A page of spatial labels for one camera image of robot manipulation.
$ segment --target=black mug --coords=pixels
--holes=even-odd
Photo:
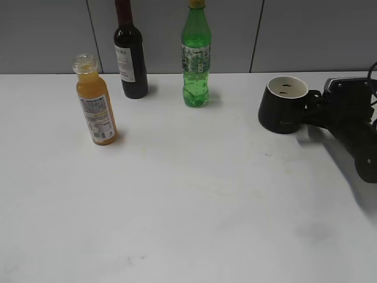
[[[271,79],[260,103],[259,123],[278,134],[298,131],[308,93],[306,83],[298,78],[281,76]]]

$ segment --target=bottle label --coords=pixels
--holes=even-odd
[[[131,56],[131,48],[122,48],[115,46],[115,52],[117,53],[119,73],[122,80],[129,83],[136,82]]]
[[[182,44],[182,68],[185,72],[201,74],[211,67],[211,45],[192,48]]]
[[[106,95],[87,99],[79,97],[93,140],[102,143],[115,136]]]

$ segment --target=orange liquid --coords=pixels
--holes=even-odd
[[[97,72],[90,74],[79,74],[77,83],[77,94],[79,97],[86,99],[97,98],[105,94],[111,121],[114,126],[115,135],[110,139],[104,140],[103,142],[97,142],[95,140],[93,140],[93,142],[95,144],[99,144],[100,146],[106,146],[114,142],[118,137],[118,130],[117,126],[115,125],[113,109],[111,107],[111,101],[108,95],[108,90],[105,81],[98,75]]]

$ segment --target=wine bottle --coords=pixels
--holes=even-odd
[[[130,0],[115,0],[115,7],[119,27],[114,43],[123,90],[129,98],[142,98],[148,93],[143,38],[133,24]]]

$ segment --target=green soda bottle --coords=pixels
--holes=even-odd
[[[190,107],[203,107],[209,96],[212,34],[205,6],[205,0],[190,0],[190,13],[182,32],[183,98]]]

